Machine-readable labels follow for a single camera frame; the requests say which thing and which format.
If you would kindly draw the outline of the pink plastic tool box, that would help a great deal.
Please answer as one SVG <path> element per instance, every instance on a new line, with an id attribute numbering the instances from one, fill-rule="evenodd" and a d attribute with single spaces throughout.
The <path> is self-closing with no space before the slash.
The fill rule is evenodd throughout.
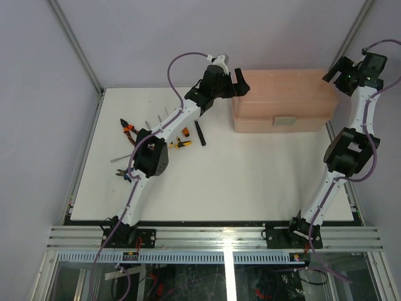
<path id="1" fill-rule="evenodd" d="M 324 70 L 244 70 L 250 91 L 232 99 L 237 133 L 317 132 L 335 113 L 338 97 Z"/>

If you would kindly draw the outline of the claw hammer black handle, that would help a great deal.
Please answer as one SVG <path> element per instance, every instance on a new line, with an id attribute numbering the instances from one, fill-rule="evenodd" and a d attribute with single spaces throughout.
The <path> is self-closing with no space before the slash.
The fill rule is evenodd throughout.
<path id="1" fill-rule="evenodd" d="M 206 140 L 204 138 L 204 134 L 202 132 L 202 129 L 200 127 L 199 122 L 197 120 L 195 120 L 194 123 L 195 123 L 196 131 L 197 131 L 198 136 L 199 136 L 199 140 L 200 140 L 201 146 L 206 146 Z"/>

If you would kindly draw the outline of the orange black pliers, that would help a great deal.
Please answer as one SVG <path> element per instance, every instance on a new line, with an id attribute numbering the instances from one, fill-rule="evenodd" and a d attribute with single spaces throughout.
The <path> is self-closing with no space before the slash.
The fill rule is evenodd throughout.
<path id="1" fill-rule="evenodd" d="M 130 141 L 130 143 L 133 146 L 136 146 L 136 140 L 132 136 L 132 133 L 134 133 L 135 135 L 138 135 L 138 130 L 132 124 L 128 123 L 124 119 L 120 119 L 120 123 L 121 123 L 121 126 L 123 127 L 124 134 L 127 136 L 127 139 Z"/>

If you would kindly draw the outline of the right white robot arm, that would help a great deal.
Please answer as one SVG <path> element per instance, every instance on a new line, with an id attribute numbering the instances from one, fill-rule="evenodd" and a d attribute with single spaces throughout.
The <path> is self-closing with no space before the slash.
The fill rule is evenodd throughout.
<path id="1" fill-rule="evenodd" d="M 387 57 L 363 51 L 358 62 L 342 56 L 323 76 L 326 82 L 351 98 L 350 123 L 344 127 L 327 148 L 323 162 L 325 172 L 309 205 L 290 221 L 286 241 L 300 247 L 320 233 L 324 216 L 338 191 L 347 181 L 354 181 L 365 164 L 377 160 L 380 139 L 373 133 L 375 106 L 383 90 L 383 72 Z"/>

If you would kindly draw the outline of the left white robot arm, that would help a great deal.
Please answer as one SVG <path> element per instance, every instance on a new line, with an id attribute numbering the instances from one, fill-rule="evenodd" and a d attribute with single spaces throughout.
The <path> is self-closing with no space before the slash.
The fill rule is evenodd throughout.
<path id="1" fill-rule="evenodd" d="M 138 242 L 137 224 L 156 177 L 160 176 L 169 164 L 169 144 L 186 125 L 209 110 L 215 99 L 244 96 L 250 91 L 242 70 L 236 68 L 234 73 L 236 83 L 232 82 L 231 74 L 225 65 L 209 65 L 203 78 L 185 94 L 178 109 L 160 125 L 138 132 L 127 168 L 132 190 L 122 212 L 114 216 L 109 229 L 104 230 L 103 247 L 128 248 Z"/>

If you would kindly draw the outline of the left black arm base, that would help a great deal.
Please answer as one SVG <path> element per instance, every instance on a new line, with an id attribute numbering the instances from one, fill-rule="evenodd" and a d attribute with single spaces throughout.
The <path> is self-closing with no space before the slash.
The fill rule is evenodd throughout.
<path id="1" fill-rule="evenodd" d="M 129 226 L 120 223 L 117 216 L 106 218 L 100 223 L 100 229 L 103 231 L 102 243 L 106 240 L 105 248 L 154 248 L 156 241 L 155 229 L 138 229 L 137 226 Z"/>

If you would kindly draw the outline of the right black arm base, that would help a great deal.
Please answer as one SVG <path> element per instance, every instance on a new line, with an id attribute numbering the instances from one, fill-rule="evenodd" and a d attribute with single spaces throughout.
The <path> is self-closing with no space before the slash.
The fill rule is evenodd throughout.
<path id="1" fill-rule="evenodd" d="M 310 224 L 304 219 L 293 217 L 288 223 L 266 223 L 261 236 L 266 240 L 268 249 L 305 249 L 310 240 L 315 248 L 322 249 L 320 226 L 312 226 L 311 235 L 309 229 Z"/>

